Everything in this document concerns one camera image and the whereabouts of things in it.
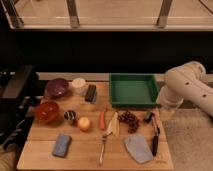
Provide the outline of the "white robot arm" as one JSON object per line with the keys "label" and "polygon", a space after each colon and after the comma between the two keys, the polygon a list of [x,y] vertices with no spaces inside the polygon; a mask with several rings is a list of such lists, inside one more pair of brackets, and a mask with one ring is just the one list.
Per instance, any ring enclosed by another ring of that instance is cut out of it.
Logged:
{"label": "white robot arm", "polygon": [[205,67],[197,61],[169,69],[164,74],[164,86],[157,102],[170,109],[189,100],[213,118],[213,88],[202,81],[205,75]]}

